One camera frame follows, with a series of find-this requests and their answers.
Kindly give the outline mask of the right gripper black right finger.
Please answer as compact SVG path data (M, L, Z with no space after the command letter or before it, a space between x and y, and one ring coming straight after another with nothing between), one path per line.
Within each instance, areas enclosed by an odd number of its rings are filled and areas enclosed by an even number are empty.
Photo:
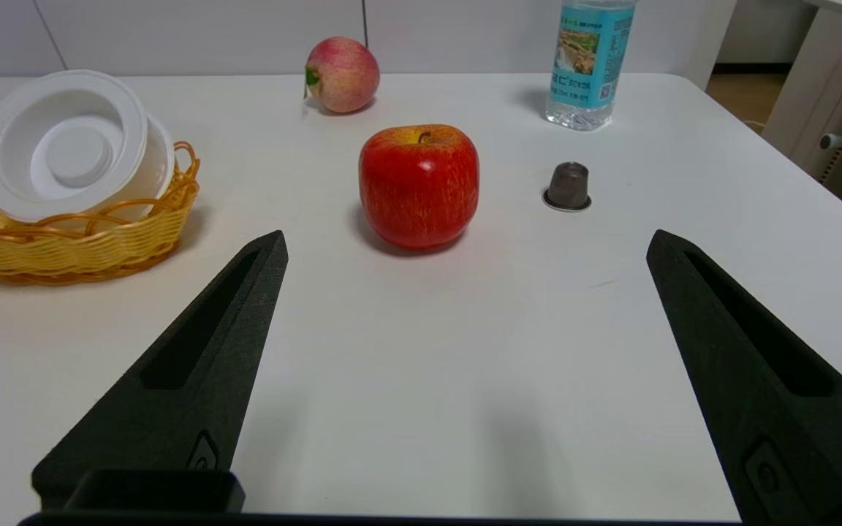
M646 263L745 525L842 525L842 374L695 244Z

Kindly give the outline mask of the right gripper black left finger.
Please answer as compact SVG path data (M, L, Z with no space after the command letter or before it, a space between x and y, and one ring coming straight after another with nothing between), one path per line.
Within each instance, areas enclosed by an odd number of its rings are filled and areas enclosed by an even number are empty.
M229 470L289 256L240 249L32 471L44 510L94 470Z

